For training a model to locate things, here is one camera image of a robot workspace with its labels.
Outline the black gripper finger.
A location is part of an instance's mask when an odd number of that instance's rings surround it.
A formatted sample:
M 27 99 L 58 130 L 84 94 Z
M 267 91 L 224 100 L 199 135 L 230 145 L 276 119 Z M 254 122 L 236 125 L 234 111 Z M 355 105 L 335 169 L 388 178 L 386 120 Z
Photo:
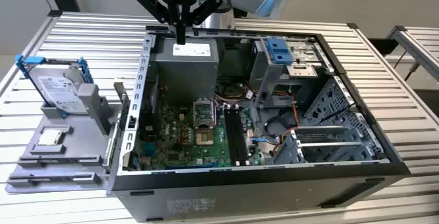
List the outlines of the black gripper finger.
M 163 0 L 136 0 L 160 23 L 175 27 L 176 42 L 182 43 L 182 21 L 179 20 L 178 4 L 167 4 Z
M 186 28 L 200 25 L 220 5 L 222 0 L 206 0 L 192 11 L 190 4 L 182 5 L 182 44 L 186 44 Z

